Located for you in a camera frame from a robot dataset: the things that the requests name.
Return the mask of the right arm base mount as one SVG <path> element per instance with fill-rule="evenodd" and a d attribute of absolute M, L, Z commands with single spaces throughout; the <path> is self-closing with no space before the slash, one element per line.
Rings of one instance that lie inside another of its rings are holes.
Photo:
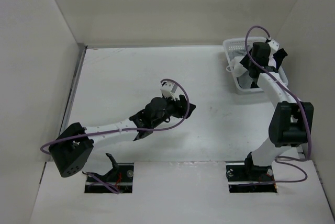
<path fill-rule="evenodd" d="M 230 193 L 277 193 L 272 166 L 255 166 L 250 155 L 226 163 L 226 178 Z"/>

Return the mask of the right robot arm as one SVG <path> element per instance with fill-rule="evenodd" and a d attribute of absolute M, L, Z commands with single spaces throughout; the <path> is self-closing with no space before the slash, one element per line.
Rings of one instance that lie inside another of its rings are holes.
<path fill-rule="evenodd" d="M 249 180 L 265 174 L 285 151 L 311 142 L 314 106 L 310 102 L 302 102 L 287 88 L 278 69 L 269 65 L 270 55 L 269 42 L 255 42 L 242 61 L 249 76 L 274 106 L 268 138 L 244 161 L 242 171 Z"/>

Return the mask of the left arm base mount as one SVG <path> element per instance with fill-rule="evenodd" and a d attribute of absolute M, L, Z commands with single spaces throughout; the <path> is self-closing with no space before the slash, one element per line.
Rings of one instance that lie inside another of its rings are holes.
<path fill-rule="evenodd" d="M 86 175 L 84 193 L 87 194 L 131 194 L 134 178 L 134 163 L 118 163 L 110 153 L 106 156 L 111 162 L 112 168 L 105 174 L 90 172 L 94 177 Z"/>

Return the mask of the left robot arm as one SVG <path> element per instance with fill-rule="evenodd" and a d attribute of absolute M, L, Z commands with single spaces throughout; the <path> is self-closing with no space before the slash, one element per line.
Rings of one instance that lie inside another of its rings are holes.
<path fill-rule="evenodd" d="M 184 95 L 176 99 L 155 97 L 144 109 L 116 124 L 99 127 L 84 127 L 79 122 L 71 124 L 50 143 L 48 151 L 61 177 L 67 178 L 84 168 L 94 148 L 121 141 L 119 137 L 126 134 L 134 134 L 131 140 L 137 141 L 155 131 L 173 129 L 176 126 L 161 129 L 158 126 L 170 122 L 171 118 L 183 121 L 195 109 L 196 105 Z"/>

